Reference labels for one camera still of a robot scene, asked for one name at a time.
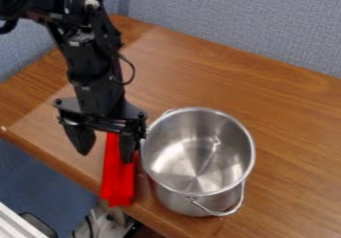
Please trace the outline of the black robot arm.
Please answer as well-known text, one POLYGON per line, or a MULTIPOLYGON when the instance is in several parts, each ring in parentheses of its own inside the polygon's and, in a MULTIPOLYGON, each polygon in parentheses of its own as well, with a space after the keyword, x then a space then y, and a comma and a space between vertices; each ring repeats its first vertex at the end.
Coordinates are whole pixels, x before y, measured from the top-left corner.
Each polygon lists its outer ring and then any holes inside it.
POLYGON ((64 56, 72 98, 56 99, 58 123, 78 154, 89 153, 94 132, 118 136, 121 162, 133 160, 147 135, 147 113, 125 99, 120 54, 121 32, 113 26, 104 0, 0 0, 0 34, 21 19, 42 25, 64 56))

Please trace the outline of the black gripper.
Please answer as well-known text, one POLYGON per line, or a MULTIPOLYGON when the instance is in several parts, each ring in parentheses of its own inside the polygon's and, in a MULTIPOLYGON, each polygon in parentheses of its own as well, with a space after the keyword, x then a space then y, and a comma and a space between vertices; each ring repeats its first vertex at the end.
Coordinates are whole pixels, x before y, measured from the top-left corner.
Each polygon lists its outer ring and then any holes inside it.
POLYGON ((73 98, 54 99, 58 122, 76 152, 86 155, 94 145, 94 131, 118 133, 122 164, 133 161, 140 138, 147 136, 147 113, 125 99, 124 86, 110 80, 73 85, 73 98))

